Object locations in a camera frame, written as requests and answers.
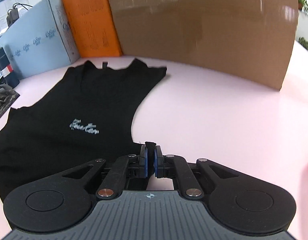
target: black bottle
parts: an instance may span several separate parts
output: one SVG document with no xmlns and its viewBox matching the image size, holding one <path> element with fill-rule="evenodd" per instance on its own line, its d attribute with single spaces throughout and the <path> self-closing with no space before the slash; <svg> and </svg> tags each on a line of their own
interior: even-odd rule
<svg viewBox="0 0 308 240">
<path fill-rule="evenodd" d="M 19 79 L 13 71 L 3 47 L 0 47 L 0 71 L 9 86 L 15 88 L 19 84 Z"/>
</svg>

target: gray ridged plate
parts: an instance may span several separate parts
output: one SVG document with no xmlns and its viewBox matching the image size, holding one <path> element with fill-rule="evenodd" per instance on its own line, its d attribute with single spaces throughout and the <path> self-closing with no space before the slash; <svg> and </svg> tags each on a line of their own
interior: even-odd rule
<svg viewBox="0 0 308 240">
<path fill-rule="evenodd" d="M 81 223 L 52 234 L 13 230 L 4 240 L 293 240 L 287 232 L 271 236 L 243 236 L 213 220 L 201 202 L 177 191 L 124 191 L 114 200 L 97 203 Z"/>
</svg>

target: light blue box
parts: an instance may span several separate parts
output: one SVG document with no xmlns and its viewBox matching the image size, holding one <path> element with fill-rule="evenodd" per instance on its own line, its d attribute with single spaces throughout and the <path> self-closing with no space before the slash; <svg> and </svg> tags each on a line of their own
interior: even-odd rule
<svg viewBox="0 0 308 240">
<path fill-rule="evenodd" d="M 19 79 L 64 67 L 79 59 L 62 0 L 42 0 L 0 38 Z"/>
</svg>

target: black tank top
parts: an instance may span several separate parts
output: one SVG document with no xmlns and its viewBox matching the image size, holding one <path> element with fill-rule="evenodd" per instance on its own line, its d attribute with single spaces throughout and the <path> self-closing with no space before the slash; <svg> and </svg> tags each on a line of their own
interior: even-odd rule
<svg viewBox="0 0 308 240">
<path fill-rule="evenodd" d="M 133 116 L 166 75 L 135 59 L 127 68 L 98 69 L 87 61 L 70 67 L 40 101 L 10 109 L 0 131 L 0 198 L 25 183 L 95 158 L 113 163 L 139 154 L 131 135 Z"/>
</svg>

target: orange box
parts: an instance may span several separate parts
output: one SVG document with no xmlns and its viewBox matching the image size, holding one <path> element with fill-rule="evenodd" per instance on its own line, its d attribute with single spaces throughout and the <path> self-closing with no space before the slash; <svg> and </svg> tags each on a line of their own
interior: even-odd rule
<svg viewBox="0 0 308 240">
<path fill-rule="evenodd" d="M 63 0 L 81 57 L 121 56 L 108 0 Z"/>
</svg>

